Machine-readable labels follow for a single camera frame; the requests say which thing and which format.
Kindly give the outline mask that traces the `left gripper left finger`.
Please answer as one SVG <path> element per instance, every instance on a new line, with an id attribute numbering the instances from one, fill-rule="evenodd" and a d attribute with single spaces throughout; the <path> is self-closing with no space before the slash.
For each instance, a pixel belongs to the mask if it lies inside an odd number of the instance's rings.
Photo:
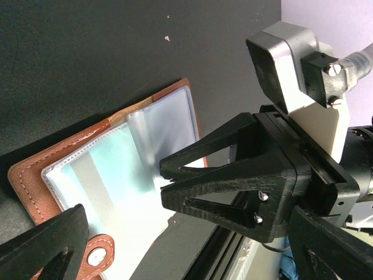
<path id="1" fill-rule="evenodd" d="M 1 279 L 76 279 L 88 241 L 83 205 L 58 214 L 1 245 Z"/>

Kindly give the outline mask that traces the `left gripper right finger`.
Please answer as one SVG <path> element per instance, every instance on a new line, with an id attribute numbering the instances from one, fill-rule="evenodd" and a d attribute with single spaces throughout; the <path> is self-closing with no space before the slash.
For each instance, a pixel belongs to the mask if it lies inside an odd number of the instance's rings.
<path id="1" fill-rule="evenodd" d="M 288 238 L 299 279 L 372 279 L 372 246 L 295 207 Z"/>

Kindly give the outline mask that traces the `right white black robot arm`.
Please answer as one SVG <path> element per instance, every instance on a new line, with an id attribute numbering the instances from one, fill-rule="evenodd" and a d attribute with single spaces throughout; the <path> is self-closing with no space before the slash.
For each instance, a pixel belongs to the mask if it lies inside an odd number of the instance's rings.
<path id="1" fill-rule="evenodd" d="M 171 184 L 166 209 L 204 219 L 261 243 L 285 236 L 293 208 L 334 225 L 372 200 L 372 128 L 347 131 L 340 161 L 274 106 L 241 113 L 160 161 Z"/>

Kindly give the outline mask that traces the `brown leather card holder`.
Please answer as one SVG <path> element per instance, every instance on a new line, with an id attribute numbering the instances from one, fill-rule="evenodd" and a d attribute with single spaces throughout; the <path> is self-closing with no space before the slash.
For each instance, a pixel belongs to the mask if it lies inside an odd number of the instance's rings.
<path id="1" fill-rule="evenodd" d="M 48 145 L 46 149 L 11 166 L 8 171 L 8 180 L 33 222 L 39 225 L 62 212 L 42 180 L 41 171 L 43 168 L 82 147 L 105 130 L 114 127 L 114 124 L 124 120 L 128 114 L 153 103 L 155 104 L 156 101 L 165 99 L 172 92 L 184 86 L 190 89 L 190 82 L 187 78 L 181 79 L 158 93 L 127 108 L 123 108 L 105 119 L 101 119 L 100 122 L 74 135 L 68 132 L 69 137 L 66 139 L 54 145 Z M 107 255 L 104 257 L 103 264 L 94 267 L 88 264 L 87 258 L 89 253 L 93 252 L 93 249 L 98 249 L 99 247 L 108 249 Z M 87 243 L 77 279 L 103 279 L 100 273 L 108 269 L 114 262 L 114 252 L 113 238 L 107 234 L 96 234 Z"/>

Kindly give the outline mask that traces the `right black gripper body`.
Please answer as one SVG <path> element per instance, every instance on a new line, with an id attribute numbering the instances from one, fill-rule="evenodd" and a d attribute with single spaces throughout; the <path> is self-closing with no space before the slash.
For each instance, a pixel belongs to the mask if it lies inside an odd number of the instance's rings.
<path id="1" fill-rule="evenodd" d="M 295 121 L 274 105 L 262 105 L 256 114 L 265 125 L 274 125 L 280 135 L 288 136 L 312 171 L 303 201 L 317 215 L 330 222 L 344 222 L 358 200 L 359 186 Z"/>

